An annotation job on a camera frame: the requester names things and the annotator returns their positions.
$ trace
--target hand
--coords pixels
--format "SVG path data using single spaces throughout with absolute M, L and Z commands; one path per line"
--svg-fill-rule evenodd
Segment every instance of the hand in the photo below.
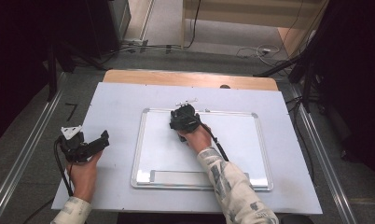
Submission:
M 97 179 L 97 161 L 101 158 L 102 154 L 103 152 L 100 151 L 84 163 L 74 163 L 72 165 L 72 163 L 68 162 L 66 169 L 75 187 L 74 197 L 91 203 Z
M 205 131 L 205 129 L 201 125 L 193 133 L 186 133 L 181 131 L 179 131 L 178 133 L 187 139 L 187 144 L 198 154 L 207 147 L 211 146 L 211 135 L 207 131 Z

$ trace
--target whiteboard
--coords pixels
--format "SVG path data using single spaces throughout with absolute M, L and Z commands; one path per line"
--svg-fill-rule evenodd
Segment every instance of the whiteboard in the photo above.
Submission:
M 132 169 L 132 186 L 154 189 L 213 189 L 196 153 L 170 128 L 171 109 L 143 111 Z M 271 190 L 270 169 L 255 113 L 196 111 L 211 127 L 229 160 L 255 190 Z

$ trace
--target controller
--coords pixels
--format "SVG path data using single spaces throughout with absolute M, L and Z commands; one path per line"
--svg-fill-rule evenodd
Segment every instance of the controller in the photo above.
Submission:
M 193 133 L 200 125 L 200 115 L 195 113 L 194 107 L 190 104 L 181 105 L 178 109 L 171 111 L 171 129 Z M 178 137 L 181 142 L 187 141 L 181 135 Z
M 71 139 L 66 139 L 64 135 L 60 136 L 60 148 L 69 162 L 85 162 L 88 158 L 104 150 L 109 146 L 108 131 L 105 130 L 101 137 L 90 143 L 85 143 L 83 132 L 75 134 Z

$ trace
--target whiteboard frame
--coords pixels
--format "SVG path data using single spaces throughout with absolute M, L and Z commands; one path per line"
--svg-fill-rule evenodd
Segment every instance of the whiteboard frame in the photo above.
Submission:
M 141 161 L 141 153 L 143 150 L 143 142 L 145 138 L 145 131 L 146 131 L 146 122 L 147 122 L 147 115 L 151 112 L 153 113 L 168 113 L 170 114 L 172 109 L 159 109 L 159 108 L 146 108 L 143 111 L 140 123 L 140 129 L 138 134 L 138 140 L 135 150 L 134 162 L 132 167 L 132 178 L 131 178 L 131 185 L 136 189 L 193 189 L 193 190 L 214 190 L 213 186 L 209 182 L 208 175 L 202 170 L 202 172 L 190 172 L 190 171 L 156 171 L 150 170 L 150 176 L 145 174 L 144 179 L 148 179 L 146 181 L 142 181 L 143 178 L 140 178 L 142 172 L 140 170 L 140 161 Z M 263 164 L 263 177 L 266 178 L 267 184 L 256 184 L 255 179 L 250 178 L 249 173 L 245 173 L 249 178 L 254 190 L 259 191 L 270 191 L 273 189 L 273 182 L 271 179 L 271 171 L 270 166 L 268 164 L 268 158 L 266 153 L 266 148 L 264 145 L 264 140 L 262 136 L 262 131 L 260 129 L 260 123 L 258 119 L 258 115 L 253 112 L 225 112 L 225 111 L 197 111 L 199 115 L 224 115 L 224 116 L 243 116 L 253 118 L 255 121 L 256 131 L 257 131 L 257 140 L 260 148 L 260 155 Z M 178 178 L 178 181 L 182 181 L 179 183 L 161 183 L 156 182 L 154 177 L 156 176 L 164 176 L 165 179 L 170 178 Z

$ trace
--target black cable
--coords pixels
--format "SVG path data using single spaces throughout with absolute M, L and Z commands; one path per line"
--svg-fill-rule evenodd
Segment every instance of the black cable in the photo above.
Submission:
M 229 161 L 229 158 L 228 158 L 228 156 L 226 155 L 225 150 L 223 150 L 223 147 L 220 146 L 220 143 L 217 141 L 217 138 L 212 134 L 211 130 L 210 130 L 205 124 L 203 124 L 203 123 L 201 122 L 201 120 L 196 119 L 196 117 L 191 116 L 191 115 L 189 115 L 189 114 L 187 114 L 187 113 L 185 113 L 185 112 L 183 112 L 183 111 L 179 111 L 179 112 L 180 112 L 181 114 L 184 114 L 184 115 L 190 117 L 191 119 L 196 120 L 196 122 L 198 122 L 198 123 L 203 127 L 203 129 L 211 135 L 211 138 L 214 140 L 214 142 L 215 142 L 215 144 L 216 144 L 216 146 L 217 146 L 217 149 L 219 149 L 219 152 L 220 152 L 220 154 L 222 155 L 223 159 L 224 159 L 225 161 Z
M 120 50 L 128 49 L 128 48 L 136 48 L 136 47 L 142 47 L 142 48 L 145 48 L 145 47 L 149 47 L 149 48 L 166 48 L 167 46 L 175 47 L 175 48 L 178 48 L 178 49 L 181 48 L 180 45 L 140 45 L 138 43 L 137 44 L 131 43 L 127 47 L 121 48 Z
M 300 11 L 301 11 L 301 8 L 303 7 L 303 2 L 304 2 L 304 0 L 301 0 L 301 2 L 300 2 L 300 8 L 299 8 L 299 11 L 298 11 L 298 15 L 297 15 L 295 21 L 293 22 L 293 24 L 292 24 L 292 25 L 289 27 L 289 29 L 287 30 L 286 35 L 285 35 L 285 38 L 284 38 L 284 40 L 283 40 L 283 45 L 280 47 L 280 49 L 282 49 L 282 48 L 285 47 L 285 41 L 286 41 L 286 38 L 287 38 L 287 36 L 289 35 L 290 30 L 293 28 L 293 26 L 295 26 L 296 22 L 297 22 L 298 19 L 299 19 Z
M 274 67 L 276 67 L 276 66 L 278 65 L 278 63 L 282 63 L 282 62 L 286 62 L 286 61 L 287 61 L 287 60 L 279 60 L 279 61 L 277 61 L 277 62 L 274 64 Z M 285 71 L 285 68 L 283 69 L 283 71 L 286 73 L 287 76 L 289 76 L 289 73 L 287 73 L 287 72 Z
M 197 22 L 197 17 L 199 16 L 200 4 L 201 4 L 201 0 L 199 0 L 199 5 L 197 6 L 197 10 L 196 10 L 196 17 L 194 18 L 194 24 L 193 24 L 193 37 L 191 38 L 190 44 L 189 44 L 187 47 L 184 47 L 185 49 L 190 48 L 190 46 L 191 46 L 191 45 L 193 44 L 193 42 L 194 42 L 194 39 L 196 38 L 196 22 Z
M 68 190 L 68 195 L 72 196 L 72 195 L 74 195 L 74 192 L 72 191 L 71 186 L 68 184 L 68 181 L 65 177 L 63 166 L 62 166 L 62 163 L 60 162 L 60 157 L 59 157 L 59 153 L 58 153 L 58 150 L 57 150 L 57 145 L 60 142 L 61 142 L 60 137 L 57 138 L 57 140 L 54 142 L 54 157 L 56 158 L 57 166 L 59 167 L 60 174 L 62 175 L 62 180 L 63 180 L 63 182 L 66 186 L 66 189 Z
M 292 110 L 295 111 L 296 107 L 298 106 L 298 103 L 296 103 L 291 109 L 289 109 L 287 112 L 290 113 Z
M 293 111 L 293 126 L 294 128 L 298 131 L 298 134 L 299 134 L 299 137 L 301 139 L 301 141 L 303 142 L 303 145 L 306 149 L 306 152 L 307 152 L 307 156 L 309 158 L 309 162 L 310 162 L 310 170 L 311 170 L 311 179 L 312 179 L 312 183 L 317 186 L 315 184 L 315 173 L 314 173 L 314 169 L 313 169 L 313 158 L 312 158 L 312 155 L 310 153 L 310 150 L 309 148 L 307 147 L 307 144 L 306 144 L 306 141 L 304 140 L 303 138 L 303 134 L 301 134 L 301 131 L 299 129 L 299 126 L 298 126 L 298 120 L 297 120 L 297 116 L 298 116 L 298 112 L 299 112 L 299 108 L 300 108 L 300 105 L 301 105 L 301 100 L 299 100 L 298 102 L 296 102 L 295 106 L 294 106 L 294 111 Z
M 291 102 L 294 102 L 294 101 L 297 101 L 297 100 L 301 99 L 301 97 L 302 97 L 302 96 L 298 96 L 298 97 L 296 97 L 296 98 L 293 98 L 292 100 L 288 100 L 288 101 L 286 101 L 285 103 L 286 103 L 286 104 L 289 104 L 289 103 L 291 103 Z
M 69 172 L 68 172 L 68 182 L 69 182 L 69 187 L 71 188 L 71 173 L 72 173 L 72 167 L 74 166 L 74 163 L 71 162 L 71 167 L 69 167 Z
M 106 58 L 105 60 L 103 60 L 102 62 L 99 62 L 98 64 L 100 64 L 100 65 L 103 65 L 104 63 L 107 63 L 109 60 L 111 60 L 114 56 L 115 56 L 115 52 L 113 52 L 112 54 L 111 54 L 111 56 L 110 57 L 108 57 L 108 58 Z M 78 67 L 90 67 L 91 66 L 91 64 L 89 64 L 89 63 L 81 63 L 81 62 L 74 62 L 75 64 L 76 64 L 76 66 L 78 66 Z
M 50 199 L 47 203 L 43 204 L 40 208 L 38 208 L 36 211 L 34 211 L 27 219 L 24 220 L 22 224 L 27 224 L 28 221 L 33 219 L 40 211 L 42 211 L 44 208 L 46 208 L 49 204 L 51 204 L 54 201 L 54 198 Z
M 219 152 L 220 152 L 220 154 L 222 155 L 223 159 L 224 159 L 225 161 L 229 161 L 229 158 L 228 158 L 228 156 L 226 156 L 226 153 L 225 153 L 225 151 L 223 150 L 223 147 L 220 146 L 220 143 L 217 141 L 217 138 L 214 137 L 214 135 L 212 134 L 211 130 L 210 130 L 205 124 L 203 124 L 201 121 L 198 120 L 198 122 L 199 122 L 200 125 L 204 128 L 204 130 L 207 131 L 207 132 L 211 135 L 211 137 L 212 137 L 212 139 L 214 140 L 214 142 L 215 142 L 215 144 L 216 144 L 216 146 L 217 146 L 217 149 L 219 149 Z
M 319 10 L 318 14 L 316 14 L 315 19 L 313 20 L 312 24 L 310 25 L 310 28 L 308 29 L 309 31 L 313 28 L 313 25 L 315 24 L 315 22 L 316 22 L 316 20 L 318 19 L 319 15 L 321 15 L 322 10 L 324 10 L 325 6 L 326 6 L 326 4 L 323 4 L 322 7 L 321 7 L 321 9 Z M 306 40 L 306 48 L 307 48 L 307 46 L 308 46 L 308 43 L 309 43 L 312 39 L 313 39 L 313 37 L 311 37 L 311 38 L 307 38 L 307 40 Z M 295 51 L 293 51 L 293 52 L 291 53 L 291 55 L 293 55 L 294 53 L 296 53 L 296 51 L 297 51 L 297 50 L 300 50 L 301 48 L 302 48 L 302 46 L 301 46 L 300 48 L 298 48 L 298 49 L 295 49 Z

